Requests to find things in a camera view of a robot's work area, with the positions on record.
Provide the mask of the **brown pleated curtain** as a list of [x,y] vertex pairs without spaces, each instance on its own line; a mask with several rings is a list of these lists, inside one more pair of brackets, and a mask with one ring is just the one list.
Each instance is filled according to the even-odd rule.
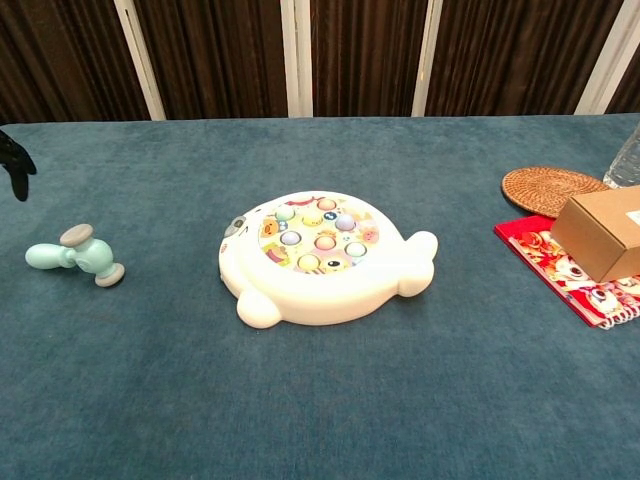
[[[424,116],[574,114],[623,1],[444,0]],[[279,0],[134,2],[165,120],[289,117]],[[428,0],[310,2],[313,116],[411,116]],[[124,120],[151,119],[113,0],[0,0],[0,124]]]

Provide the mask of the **white vertical frame post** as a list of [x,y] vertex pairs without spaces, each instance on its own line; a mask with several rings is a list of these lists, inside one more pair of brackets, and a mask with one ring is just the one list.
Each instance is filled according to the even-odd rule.
[[150,119],[152,121],[164,121],[166,113],[135,2],[134,0],[113,0],[113,3]]
[[290,118],[312,117],[312,29],[310,0],[279,0]]
[[640,0],[624,0],[574,111],[606,112],[640,46]]
[[412,117],[425,115],[443,5],[444,0],[428,0],[411,109]]

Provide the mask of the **white whack-a-mole toy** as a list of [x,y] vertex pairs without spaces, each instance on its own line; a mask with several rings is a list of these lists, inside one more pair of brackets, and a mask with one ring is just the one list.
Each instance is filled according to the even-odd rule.
[[432,282],[437,237],[404,238],[371,204],[344,193],[290,193],[227,226],[220,277],[254,328],[282,321],[323,326],[364,317]]

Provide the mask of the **clear plastic water bottle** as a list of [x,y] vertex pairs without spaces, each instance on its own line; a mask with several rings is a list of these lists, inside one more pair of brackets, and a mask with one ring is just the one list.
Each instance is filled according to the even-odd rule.
[[640,185],[640,122],[618,151],[602,181],[610,188]]

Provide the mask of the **blue velvet table cloth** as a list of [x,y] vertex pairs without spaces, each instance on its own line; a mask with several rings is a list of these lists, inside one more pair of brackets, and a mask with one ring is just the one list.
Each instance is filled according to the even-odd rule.
[[[503,175],[601,176],[640,115],[14,124],[0,172],[0,480],[640,480],[640,321],[586,326],[495,235]],[[246,327],[233,217],[326,189],[440,241],[431,287],[328,328]],[[36,269],[87,223],[103,288]]]

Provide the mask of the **mint green toy hammer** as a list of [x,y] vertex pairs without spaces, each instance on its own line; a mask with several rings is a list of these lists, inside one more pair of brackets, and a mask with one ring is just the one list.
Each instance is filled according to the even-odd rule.
[[95,276],[95,283],[103,288],[114,286],[125,275],[125,267],[114,260],[111,247],[93,237],[94,228],[87,223],[65,231],[59,244],[40,243],[25,253],[26,263],[36,269],[72,268],[77,266]]

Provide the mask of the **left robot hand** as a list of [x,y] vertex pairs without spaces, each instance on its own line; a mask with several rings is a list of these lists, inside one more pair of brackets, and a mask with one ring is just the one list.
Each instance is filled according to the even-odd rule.
[[23,146],[0,130],[0,166],[10,176],[15,197],[25,202],[29,195],[29,177],[37,174],[36,166]]

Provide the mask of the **brown cardboard box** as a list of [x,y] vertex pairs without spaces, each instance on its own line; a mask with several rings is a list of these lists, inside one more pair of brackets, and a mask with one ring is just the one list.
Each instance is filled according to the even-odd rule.
[[596,282],[640,275],[640,185],[571,197],[551,236]]

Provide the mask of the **red cartoon spiral notebook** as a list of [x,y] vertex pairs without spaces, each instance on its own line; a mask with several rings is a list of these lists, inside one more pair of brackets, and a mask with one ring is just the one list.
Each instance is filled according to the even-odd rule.
[[589,326],[640,319],[640,275],[593,281],[551,236],[554,221],[533,215],[494,227],[496,235]]

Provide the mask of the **round woven rattan coaster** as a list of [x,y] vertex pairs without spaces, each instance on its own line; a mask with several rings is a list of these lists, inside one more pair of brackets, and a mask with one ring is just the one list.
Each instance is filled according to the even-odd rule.
[[556,218],[569,198],[609,190],[590,175],[558,167],[531,166],[510,171],[501,181],[504,196],[534,214]]

